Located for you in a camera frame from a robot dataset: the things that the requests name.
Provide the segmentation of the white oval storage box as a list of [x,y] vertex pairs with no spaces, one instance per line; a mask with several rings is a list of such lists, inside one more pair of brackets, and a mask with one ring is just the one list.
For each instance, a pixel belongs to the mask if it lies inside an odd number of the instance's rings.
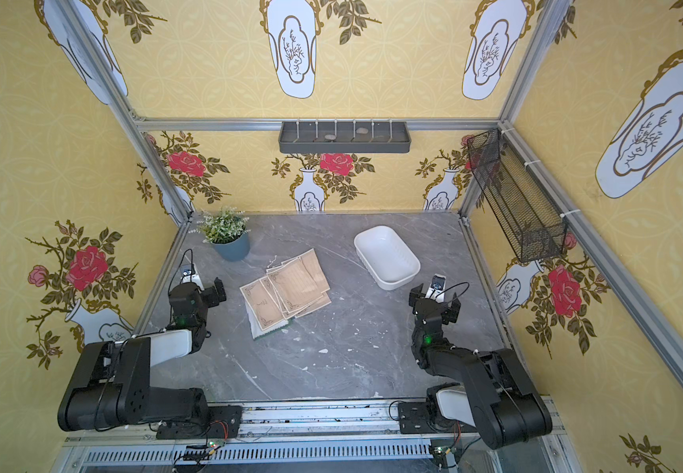
[[410,283],[422,268],[408,245],[388,226],[357,234],[353,244],[364,267],[384,291],[394,291]]

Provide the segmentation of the pink lined stationery paper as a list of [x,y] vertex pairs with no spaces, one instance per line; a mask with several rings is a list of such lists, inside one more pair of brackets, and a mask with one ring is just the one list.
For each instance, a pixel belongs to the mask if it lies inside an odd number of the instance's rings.
[[309,269],[301,257],[270,269],[267,277],[280,309],[287,317],[305,311],[329,291],[322,274]]
[[274,300],[267,277],[240,287],[248,313],[254,313],[262,329],[287,320]]

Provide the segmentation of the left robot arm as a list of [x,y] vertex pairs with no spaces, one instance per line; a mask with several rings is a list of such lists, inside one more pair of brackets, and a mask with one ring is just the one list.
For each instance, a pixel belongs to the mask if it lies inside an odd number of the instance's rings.
[[199,352],[209,338],[209,310],[227,295],[216,278],[205,288],[182,282],[169,291],[168,300],[171,315],[164,330],[85,346],[59,406],[63,431],[158,423],[173,437],[181,437],[185,429],[198,436],[207,433],[211,414],[203,390],[153,386],[151,369]]

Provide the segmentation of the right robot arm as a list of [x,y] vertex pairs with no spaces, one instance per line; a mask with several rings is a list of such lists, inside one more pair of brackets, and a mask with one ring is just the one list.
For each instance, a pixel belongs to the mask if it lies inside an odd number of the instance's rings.
[[550,410],[514,350],[460,348],[444,335],[443,327],[459,317],[458,295],[440,302],[418,285],[410,290],[408,304],[416,364],[431,376],[452,380],[426,396],[431,423],[443,419],[473,427],[490,449],[552,433]]

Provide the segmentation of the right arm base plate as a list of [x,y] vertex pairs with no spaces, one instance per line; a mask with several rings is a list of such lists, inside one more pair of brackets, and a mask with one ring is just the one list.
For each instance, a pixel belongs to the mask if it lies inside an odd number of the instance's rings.
[[477,428],[467,400],[393,401],[390,418],[399,424],[401,434],[475,434]]

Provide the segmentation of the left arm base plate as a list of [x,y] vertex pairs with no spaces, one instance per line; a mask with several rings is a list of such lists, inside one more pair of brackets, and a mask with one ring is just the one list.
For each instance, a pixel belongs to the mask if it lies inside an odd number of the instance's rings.
[[189,421],[164,421],[156,430],[156,439],[236,439],[243,407],[209,406],[207,413]]

